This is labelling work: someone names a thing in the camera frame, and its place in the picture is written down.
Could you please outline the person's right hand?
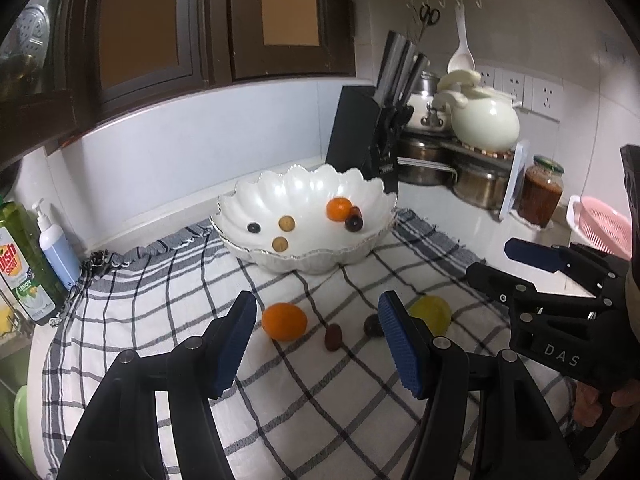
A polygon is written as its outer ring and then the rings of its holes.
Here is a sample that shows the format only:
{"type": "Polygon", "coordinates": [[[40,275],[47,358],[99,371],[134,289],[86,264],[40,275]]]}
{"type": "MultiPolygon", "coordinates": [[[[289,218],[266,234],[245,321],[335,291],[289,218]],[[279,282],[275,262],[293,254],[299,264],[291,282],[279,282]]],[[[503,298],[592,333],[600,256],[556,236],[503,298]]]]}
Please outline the person's right hand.
{"type": "MultiPolygon", "coordinates": [[[[625,431],[637,421],[639,417],[640,384],[631,380],[618,391],[615,391],[610,400],[614,408],[623,408],[625,417],[618,423],[618,432],[625,431]]],[[[575,392],[575,404],[573,419],[578,425],[592,427],[603,413],[603,405],[600,402],[600,392],[596,388],[578,382],[575,392]]]]}

